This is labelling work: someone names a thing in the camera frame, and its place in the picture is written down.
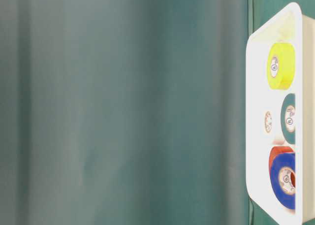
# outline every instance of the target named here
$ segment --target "tape roll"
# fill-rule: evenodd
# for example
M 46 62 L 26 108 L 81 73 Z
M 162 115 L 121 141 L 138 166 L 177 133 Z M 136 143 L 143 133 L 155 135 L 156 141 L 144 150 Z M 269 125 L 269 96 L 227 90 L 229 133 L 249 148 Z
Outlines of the tape roll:
M 283 103 L 283 94 L 274 98 L 274 101 L 266 101 L 265 106 L 261 109 L 261 121 L 264 129 L 264 139 L 267 144 L 283 145 L 285 142 L 281 129 L 281 106 Z
M 271 170 L 271 165 L 276 156 L 283 153 L 294 153 L 293 149 L 289 146 L 275 146 L 271 149 L 269 154 L 269 175 Z
M 281 129 L 285 140 L 295 144 L 295 94 L 288 94 L 281 108 Z
M 295 209 L 295 153 L 278 154 L 272 161 L 270 181 L 278 201 Z
M 290 43 L 272 45 L 267 62 L 268 84 L 273 90 L 287 90 L 295 74 L 295 51 Z

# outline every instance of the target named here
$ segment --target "teal curtain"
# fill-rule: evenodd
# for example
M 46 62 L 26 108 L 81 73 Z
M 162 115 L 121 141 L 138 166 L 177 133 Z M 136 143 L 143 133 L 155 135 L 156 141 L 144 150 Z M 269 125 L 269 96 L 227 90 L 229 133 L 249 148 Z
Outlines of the teal curtain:
M 244 225 L 247 0 L 0 0 L 0 221 Z
M 315 18 L 315 0 L 249 0 L 249 35 L 290 2 L 297 2 L 300 5 L 304 15 Z M 277 224 L 254 201 L 251 201 L 250 205 L 250 224 Z M 309 221 L 305 223 L 305 225 L 315 225 L 315 220 Z

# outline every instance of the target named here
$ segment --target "blue tape roll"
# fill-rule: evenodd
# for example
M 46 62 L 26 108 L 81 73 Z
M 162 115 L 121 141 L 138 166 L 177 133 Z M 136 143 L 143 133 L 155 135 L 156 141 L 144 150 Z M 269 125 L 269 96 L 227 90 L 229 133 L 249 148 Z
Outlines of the blue tape roll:
M 271 165 L 270 180 L 278 201 L 288 209 L 295 209 L 295 187 L 292 187 L 295 181 L 292 183 L 289 170 L 295 173 L 295 153 L 276 156 Z

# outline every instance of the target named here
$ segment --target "yellow tape roll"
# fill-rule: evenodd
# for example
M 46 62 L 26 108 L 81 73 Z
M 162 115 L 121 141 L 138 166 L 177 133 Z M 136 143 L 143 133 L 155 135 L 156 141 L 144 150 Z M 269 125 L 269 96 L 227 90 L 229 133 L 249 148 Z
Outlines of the yellow tape roll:
M 295 74 L 295 51 L 289 43 L 275 43 L 267 62 L 267 79 L 271 89 L 287 90 Z

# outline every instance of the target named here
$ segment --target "red tape roll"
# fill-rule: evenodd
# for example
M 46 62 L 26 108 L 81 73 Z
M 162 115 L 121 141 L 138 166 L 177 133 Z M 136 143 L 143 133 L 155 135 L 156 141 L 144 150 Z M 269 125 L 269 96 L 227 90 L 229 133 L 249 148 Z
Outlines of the red tape roll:
M 292 148 L 289 146 L 275 146 L 271 149 L 270 155 L 269 155 L 269 175 L 270 175 L 271 165 L 275 157 L 279 154 L 291 153 L 291 152 L 294 153 Z

